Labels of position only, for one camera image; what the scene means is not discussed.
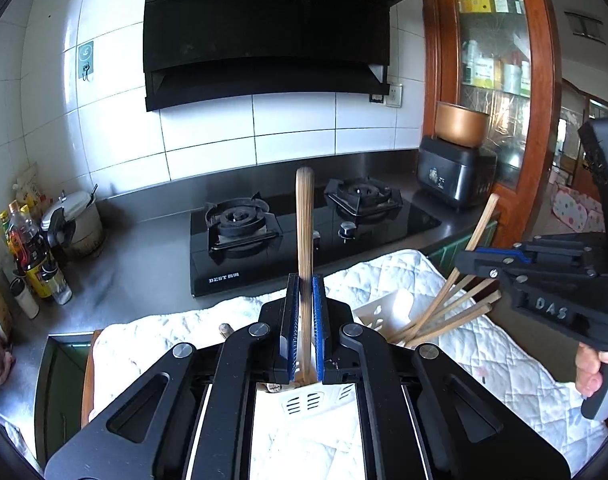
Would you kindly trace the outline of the person right hand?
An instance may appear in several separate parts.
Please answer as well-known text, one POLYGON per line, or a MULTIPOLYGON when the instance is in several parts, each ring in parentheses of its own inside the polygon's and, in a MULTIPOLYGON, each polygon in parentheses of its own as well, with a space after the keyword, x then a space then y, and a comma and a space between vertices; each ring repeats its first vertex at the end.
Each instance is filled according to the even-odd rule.
POLYGON ((587 344, 578 344, 575 356, 575 387, 586 398, 590 398, 602 385, 600 366, 608 364, 608 352, 599 352, 587 344))

